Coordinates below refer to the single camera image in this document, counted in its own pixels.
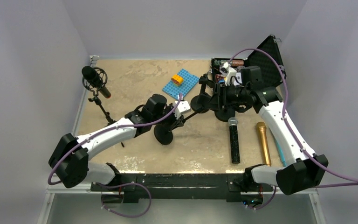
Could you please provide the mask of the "blue handheld microphone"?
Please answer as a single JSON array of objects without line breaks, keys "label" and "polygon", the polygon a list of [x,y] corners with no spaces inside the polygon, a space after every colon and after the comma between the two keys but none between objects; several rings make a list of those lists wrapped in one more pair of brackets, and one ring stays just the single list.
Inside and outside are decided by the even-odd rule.
[{"label": "blue handheld microphone", "polygon": [[276,148],[277,148],[280,160],[281,160],[283,166],[286,167],[287,166],[286,159],[285,159],[283,150],[282,150],[280,144],[278,143],[277,139],[275,139],[275,144],[276,144]]}]

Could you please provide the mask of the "black condenser microphone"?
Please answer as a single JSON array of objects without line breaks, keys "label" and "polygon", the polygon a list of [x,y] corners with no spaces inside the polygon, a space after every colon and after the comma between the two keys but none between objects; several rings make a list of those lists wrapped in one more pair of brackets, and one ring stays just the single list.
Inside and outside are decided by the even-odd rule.
[{"label": "black condenser microphone", "polygon": [[84,66],[81,72],[84,88],[92,92],[94,97],[99,96],[99,94],[105,98],[111,97],[110,91],[106,88],[108,77],[102,68]]}]

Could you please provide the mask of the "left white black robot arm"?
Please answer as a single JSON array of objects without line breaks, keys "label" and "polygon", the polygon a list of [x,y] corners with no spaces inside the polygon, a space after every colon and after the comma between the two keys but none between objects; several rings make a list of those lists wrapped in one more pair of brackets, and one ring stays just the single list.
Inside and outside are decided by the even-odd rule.
[{"label": "left white black robot arm", "polygon": [[182,95],[178,95],[173,104],[167,104],[164,96],[154,94],[144,105],[111,125],[89,134],[62,136],[48,161],[52,168],[48,184],[62,183],[66,188],[72,188],[82,182],[97,182],[109,191],[118,189],[117,169],[108,163],[93,163],[91,159],[117,143],[150,131],[152,126],[174,125],[190,110],[190,104]]}]

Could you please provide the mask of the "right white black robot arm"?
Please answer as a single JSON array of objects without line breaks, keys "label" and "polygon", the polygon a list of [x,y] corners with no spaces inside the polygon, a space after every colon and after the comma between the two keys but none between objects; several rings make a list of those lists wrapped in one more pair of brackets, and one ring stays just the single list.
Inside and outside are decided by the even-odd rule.
[{"label": "right white black robot arm", "polygon": [[253,108],[270,128],[287,164],[283,168],[267,164],[248,167],[243,180],[238,182],[239,188],[248,192],[267,184],[291,195],[318,187],[329,165],[328,159],[323,154],[316,154],[305,142],[284,109],[283,98],[276,87],[265,83],[261,68],[250,66],[242,69],[239,85],[232,83],[236,79],[235,69],[227,66],[224,71],[228,74],[223,83],[210,80],[207,74],[200,77],[200,94],[194,98],[198,106],[203,112],[214,111],[221,121],[229,121],[236,112]]}]

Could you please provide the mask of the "black tripod shock-mount stand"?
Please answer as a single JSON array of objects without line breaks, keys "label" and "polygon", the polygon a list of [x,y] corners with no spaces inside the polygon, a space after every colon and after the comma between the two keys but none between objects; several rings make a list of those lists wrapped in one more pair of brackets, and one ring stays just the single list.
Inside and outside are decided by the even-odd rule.
[{"label": "black tripod shock-mount stand", "polygon": [[108,122],[107,126],[112,125],[112,124],[114,124],[116,122],[116,120],[114,120],[110,116],[110,113],[104,109],[104,107],[102,105],[102,101],[99,98],[99,96],[97,96],[97,97],[93,96],[92,98],[88,98],[88,101],[89,102],[94,102],[97,106],[99,106],[99,108],[102,110],[102,112],[103,112],[103,114],[104,114],[104,116],[105,116],[105,118],[106,118],[106,120]]}]

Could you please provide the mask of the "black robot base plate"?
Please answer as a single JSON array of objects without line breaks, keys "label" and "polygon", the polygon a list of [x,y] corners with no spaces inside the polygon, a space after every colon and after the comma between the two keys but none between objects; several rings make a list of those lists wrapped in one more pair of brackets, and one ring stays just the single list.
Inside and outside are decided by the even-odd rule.
[{"label": "black robot base plate", "polygon": [[246,194],[261,202],[264,192],[273,192],[267,184],[250,183],[240,173],[118,173],[107,186],[91,184],[91,191],[115,193],[123,203],[138,203],[140,199],[225,200],[241,202]]}]

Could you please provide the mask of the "gold handheld microphone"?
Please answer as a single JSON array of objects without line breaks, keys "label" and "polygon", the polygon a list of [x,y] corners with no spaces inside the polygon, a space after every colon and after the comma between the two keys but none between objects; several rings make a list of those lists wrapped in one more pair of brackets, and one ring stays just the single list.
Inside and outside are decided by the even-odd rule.
[{"label": "gold handheld microphone", "polygon": [[269,145],[268,145],[268,139],[267,139],[267,127],[264,122],[258,122],[256,124],[256,129],[259,134],[259,140],[260,140],[260,144],[261,144],[261,150],[262,150],[264,163],[270,167],[272,165],[272,162],[271,162],[270,153],[269,153]]}]

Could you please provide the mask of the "black silver-grille microphone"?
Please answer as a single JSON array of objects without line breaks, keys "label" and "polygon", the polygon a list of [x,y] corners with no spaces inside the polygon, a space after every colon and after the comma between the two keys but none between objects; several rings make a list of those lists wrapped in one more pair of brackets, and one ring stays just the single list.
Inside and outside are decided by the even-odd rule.
[{"label": "black silver-grille microphone", "polygon": [[228,119],[229,126],[229,137],[230,137],[230,151],[231,151],[231,162],[233,164],[239,164],[240,160],[240,148],[238,138],[238,120],[235,117]]}]

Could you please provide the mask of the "black round-base mic stand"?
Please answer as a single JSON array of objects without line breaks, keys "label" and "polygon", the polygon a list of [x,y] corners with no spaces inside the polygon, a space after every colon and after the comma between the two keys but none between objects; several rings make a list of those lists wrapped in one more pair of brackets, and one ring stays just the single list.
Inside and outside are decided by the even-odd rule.
[{"label": "black round-base mic stand", "polygon": [[215,86],[215,82],[208,78],[208,76],[211,74],[211,72],[207,72],[199,79],[199,84],[201,85],[200,93],[193,97],[190,102],[191,109],[194,112],[206,113],[209,110],[208,105],[212,97],[206,93],[206,87],[208,86],[213,88]]}]

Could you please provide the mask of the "black stand with shock mount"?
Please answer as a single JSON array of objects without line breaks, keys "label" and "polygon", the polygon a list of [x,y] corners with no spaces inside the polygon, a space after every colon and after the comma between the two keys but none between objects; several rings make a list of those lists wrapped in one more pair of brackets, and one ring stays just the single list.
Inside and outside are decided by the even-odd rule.
[{"label": "black stand with shock mount", "polygon": [[229,118],[235,117],[236,113],[244,113],[251,109],[249,105],[231,105],[214,112],[215,117],[222,122],[227,122]]}]

